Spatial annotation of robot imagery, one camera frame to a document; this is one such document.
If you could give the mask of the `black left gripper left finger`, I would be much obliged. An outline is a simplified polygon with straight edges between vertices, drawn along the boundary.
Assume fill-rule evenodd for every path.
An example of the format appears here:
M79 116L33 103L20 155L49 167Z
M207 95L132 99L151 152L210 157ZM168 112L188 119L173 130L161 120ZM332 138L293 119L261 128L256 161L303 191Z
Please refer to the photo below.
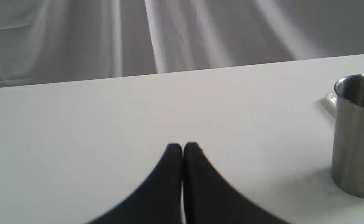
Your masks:
M145 181L91 224L180 224L182 147L171 143Z

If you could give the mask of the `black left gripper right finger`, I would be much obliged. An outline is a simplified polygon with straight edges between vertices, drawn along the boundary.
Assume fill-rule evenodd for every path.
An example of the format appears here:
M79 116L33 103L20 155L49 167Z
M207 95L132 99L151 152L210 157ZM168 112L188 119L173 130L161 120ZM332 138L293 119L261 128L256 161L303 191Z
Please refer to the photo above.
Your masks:
M286 223L233 188L196 142L184 147L183 204L187 224Z

